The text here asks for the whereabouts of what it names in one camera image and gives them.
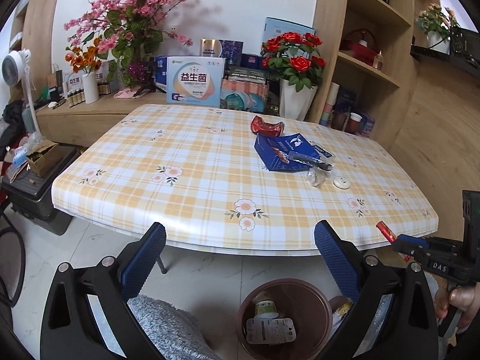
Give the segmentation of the person's right hand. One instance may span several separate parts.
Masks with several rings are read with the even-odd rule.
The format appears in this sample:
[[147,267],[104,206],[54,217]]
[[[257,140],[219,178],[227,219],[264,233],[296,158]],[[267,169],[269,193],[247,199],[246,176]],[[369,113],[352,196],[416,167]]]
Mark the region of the person's right hand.
[[456,330],[456,344],[462,341],[479,339],[479,283],[473,287],[457,287],[447,290],[446,281],[435,282],[433,307],[437,321],[443,320],[449,306],[455,306],[462,311]]

